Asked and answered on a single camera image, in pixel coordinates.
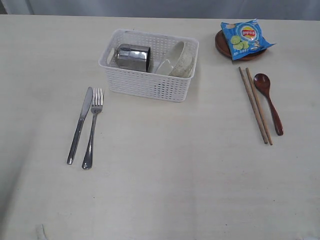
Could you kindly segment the white perforated plastic basket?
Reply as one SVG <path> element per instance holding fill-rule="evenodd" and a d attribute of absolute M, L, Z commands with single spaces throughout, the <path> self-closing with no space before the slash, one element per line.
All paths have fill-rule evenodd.
<path fill-rule="evenodd" d="M 192 60 L 188 77 L 157 74 L 156 69 L 164 60 L 165 54 L 179 42 L 184 42 L 189 51 L 188 58 Z M 116 63 L 116 51 L 121 44 L 149 47 L 149 71 L 119 68 Z M 194 38 L 116 29 L 98 64 L 104 69 L 109 89 L 112 92 L 180 103 L 186 99 L 191 79 L 195 75 L 198 49 L 199 41 Z"/>

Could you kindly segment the white ceramic bowl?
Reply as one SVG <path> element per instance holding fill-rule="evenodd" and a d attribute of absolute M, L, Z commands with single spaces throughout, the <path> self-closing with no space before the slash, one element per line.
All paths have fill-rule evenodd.
<path fill-rule="evenodd" d="M 180 41 L 176 43 L 163 57 L 155 74 L 188 78 L 194 64 L 194 57 L 187 50 L 186 43 Z"/>

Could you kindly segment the silver metal fork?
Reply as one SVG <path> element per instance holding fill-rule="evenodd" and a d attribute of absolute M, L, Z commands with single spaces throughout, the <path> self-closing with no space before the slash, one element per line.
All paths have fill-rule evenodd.
<path fill-rule="evenodd" d="M 104 102 L 104 93 L 101 88 L 93 89 L 93 99 L 90 111 L 93 114 L 92 123 L 90 128 L 89 140 L 86 148 L 86 152 L 84 155 L 84 159 L 82 162 L 82 169 L 89 170 L 93 166 L 93 152 L 94 152 L 94 136 L 96 129 L 96 122 L 98 114 L 100 114 L 103 110 L 103 102 Z"/>

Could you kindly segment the stainless steel mug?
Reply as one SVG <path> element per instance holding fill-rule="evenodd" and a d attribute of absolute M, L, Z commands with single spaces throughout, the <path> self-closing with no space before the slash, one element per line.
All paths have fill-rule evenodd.
<path fill-rule="evenodd" d="M 121 69 L 148 72 L 151 61 L 151 48 L 135 44 L 121 44 L 115 52 L 115 62 Z"/>

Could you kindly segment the silver metal knife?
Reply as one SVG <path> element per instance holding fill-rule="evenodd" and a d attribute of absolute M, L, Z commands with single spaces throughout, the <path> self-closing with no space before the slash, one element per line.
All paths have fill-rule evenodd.
<path fill-rule="evenodd" d="M 93 88 L 92 87 L 88 87 L 86 94 L 85 94 L 85 98 L 82 104 L 82 109 L 79 115 L 79 119 L 78 119 L 78 123 L 76 126 L 76 130 L 72 139 L 72 143 L 71 143 L 71 147 L 70 147 L 70 151 L 66 160 L 66 164 L 67 165 L 71 165 L 75 159 L 75 154 L 77 151 L 77 147 L 78 147 L 78 143 L 80 140 L 80 136 L 81 136 L 81 132 L 82 132 L 82 128 L 83 128 L 83 124 L 85 122 L 86 116 L 88 114 L 88 111 L 91 107 L 92 104 L 92 99 L 93 99 Z"/>

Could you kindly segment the wooden chopstick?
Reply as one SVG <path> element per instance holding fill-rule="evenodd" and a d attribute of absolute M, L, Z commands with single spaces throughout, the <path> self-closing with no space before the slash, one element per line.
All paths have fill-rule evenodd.
<path fill-rule="evenodd" d="M 263 125 L 263 128 L 264 128 L 268 143 L 272 146 L 273 142 L 272 142 L 272 139 L 271 139 L 271 135 L 270 135 L 270 132 L 269 132 L 266 120 L 265 120 L 263 109 L 262 109 L 261 104 L 260 104 L 260 99 L 258 97 L 257 91 L 256 91 L 254 83 L 253 83 L 253 79 L 252 79 L 250 70 L 249 70 L 248 67 L 246 67 L 245 71 L 246 71 L 246 74 L 247 74 L 247 77 L 248 77 L 248 80 L 249 80 L 249 83 L 250 83 L 250 86 L 251 86 L 251 90 L 252 90 L 256 105 L 257 105 L 257 109 L 258 109 L 258 112 L 259 112 L 259 115 L 260 115 L 260 118 L 261 118 L 261 121 L 262 121 L 262 125 Z"/>
<path fill-rule="evenodd" d="M 243 73 L 243 70 L 241 69 L 241 67 L 238 67 L 238 70 L 239 70 L 239 73 L 240 73 L 240 76 L 241 76 L 241 79 L 242 79 L 242 82 L 244 84 L 244 87 L 245 87 L 245 90 L 246 90 L 246 93 L 247 93 L 247 96 L 248 96 L 248 99 L 249 99 L 249 102 L 251 104 L 251 108 L 253 110 L 253 113 L 254 113 L 254 116 L 255 116 L 255 119 L 256 119 L 256 122 L 257 122 L 257 125 L 258 125 L 258 128 L 259 128 L 259 131 L 261 133 L 261 136 L 262 136 L 262 139 L 263 139 L 263 142 L 265 144 L 268 144 L 269 141 L 267 139 L 267 135 L 265 133 L 265 130 L 263 128 L 263 124 L 262 124 L 262 121 L 260 120 L 260 117 L 258 116 L 258 110 L 256 108 L 256 104 L 254 103 L 254 100 L 253 100 L 253 95 L 249 89 L 249 85 L 246 81 L 246 78 L 244 76 L 244 73 Z"/>

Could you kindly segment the brown wooden plate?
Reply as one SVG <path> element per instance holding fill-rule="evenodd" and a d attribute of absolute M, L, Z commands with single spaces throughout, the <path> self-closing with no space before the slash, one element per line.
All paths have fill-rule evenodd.
<path fill-rule="evenodd" d="M 232 60 L 231 51 L 229 49 L 229 46 L 227 44 L 226 38 L 225 38 L 222 30 L 220 30 L 215 35 L 214 41 L 215 41 L 215 48 L 218 50 L 218 52 L 221 53 L 223 56 Z M 250 60 L 256 59 L 260 55 L 264 54 L 266 51 L 267 51 L 267 49 L 264 49 L 264 50 L 258 51 L 256 53 L 251 53 L 251 54 L 246 55 L 238 60 L 239 61 L 250 61 Z"/>

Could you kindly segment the dark wooden spoon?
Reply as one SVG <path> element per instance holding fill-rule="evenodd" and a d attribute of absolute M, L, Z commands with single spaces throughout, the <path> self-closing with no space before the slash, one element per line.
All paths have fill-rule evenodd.
<path fill-rule="evenodd" d="M 269 77 L 264 73 L 257 73 L 253 78 L 256 89 L 266 98 L 271 112 L 271 117 L 275 132 L 278 136 L 284 135 L 284 129 L 276 108 L 274 107 L 270 97 L 271 82 Z"/>

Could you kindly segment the blue Lay's chips bag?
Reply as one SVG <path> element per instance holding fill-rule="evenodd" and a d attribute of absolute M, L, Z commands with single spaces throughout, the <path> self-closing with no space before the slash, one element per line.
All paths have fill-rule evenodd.
<path fill-rule="evenodd" d="M 233 61 L 275 45 L 264 38 L 257 19 L 238 23 L 222 22 L 220 26 Z"/>

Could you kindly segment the white background curtain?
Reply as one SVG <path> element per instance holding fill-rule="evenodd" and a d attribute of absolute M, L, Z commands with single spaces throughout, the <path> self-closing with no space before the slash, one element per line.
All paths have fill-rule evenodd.
<path fill-rule="evenodd" d="M 318 0 L 2 0 L 13 15 L 319 20 Z"/>

